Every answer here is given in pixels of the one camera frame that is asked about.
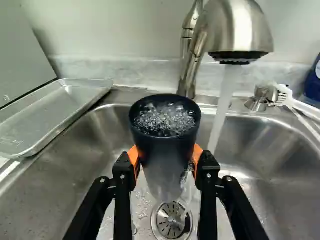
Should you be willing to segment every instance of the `white brush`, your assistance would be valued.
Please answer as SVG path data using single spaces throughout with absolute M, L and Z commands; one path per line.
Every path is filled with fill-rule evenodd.
M 291 89 L 289 89 L 286 85 L 284 84 L 277 84 L 274 83 L 273 86 L 277 89 L 278 91 L 278 99 L 276 102 L 270 102 L 268 105 L 269 106 L 277 106 L 277 107 L 282 107 L 283 105 L 287 107 L 294 108 L 296 110 L 299 110 L 303 112 L 305 115 L 308 117 L 312 118 L 313 120 L 316 120 L 320 122 L 320 109 L 311 106 L 309 104 L 306 104 L 304 102 L 295 100 L 292 95 L 293 92 Z

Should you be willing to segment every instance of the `black tumbler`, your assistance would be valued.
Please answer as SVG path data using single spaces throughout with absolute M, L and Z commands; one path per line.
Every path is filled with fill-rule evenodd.
M 155 107 L 164 103 L 182 105 L 193 111 L 195 126 L 181 135 L 154 136 L 135 127 L 134 119 L 152 103 Z M 199 106 L 187 97 L 176 94 L 157 94 L 144 97 L 134 103 L 129 111 L 130 128 L 151 194 L 159 201 L 170 203 L 183 192 L 183 179 L 192 160 L 197 132 L 201 121 Z

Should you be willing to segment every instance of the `stainless steel tray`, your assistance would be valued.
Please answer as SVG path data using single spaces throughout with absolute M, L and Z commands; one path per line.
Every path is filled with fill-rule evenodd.
M 60 79 L 0 110 L 0 157 L 37 154 L 112 86 L 110 80 Z

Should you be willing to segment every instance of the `sink drain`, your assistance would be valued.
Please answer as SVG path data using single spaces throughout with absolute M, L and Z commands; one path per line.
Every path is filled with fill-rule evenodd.
M 151 228 L 158 240 L 186 240 L 192 232 L 192 215 L 186 208 L 174 201 L 162 203 L 152 211 Z

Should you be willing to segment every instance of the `faucet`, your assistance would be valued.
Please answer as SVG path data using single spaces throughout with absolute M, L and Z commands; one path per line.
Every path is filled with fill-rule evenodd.
M 199 14 L 194 30 L 187 31 L 192 36 L 187 51 L 183 48 L 188 41 L 181 40 L 177 94 L 190 99 L 196 96 L 196 76 L 205 53 L 223 65 L 248 65 L 274 51 L 269 25 L 255 0 L 209 0 L 200 10 L 202 4 L 195 0 L 182 31 L 184 36 L 188 16 Z

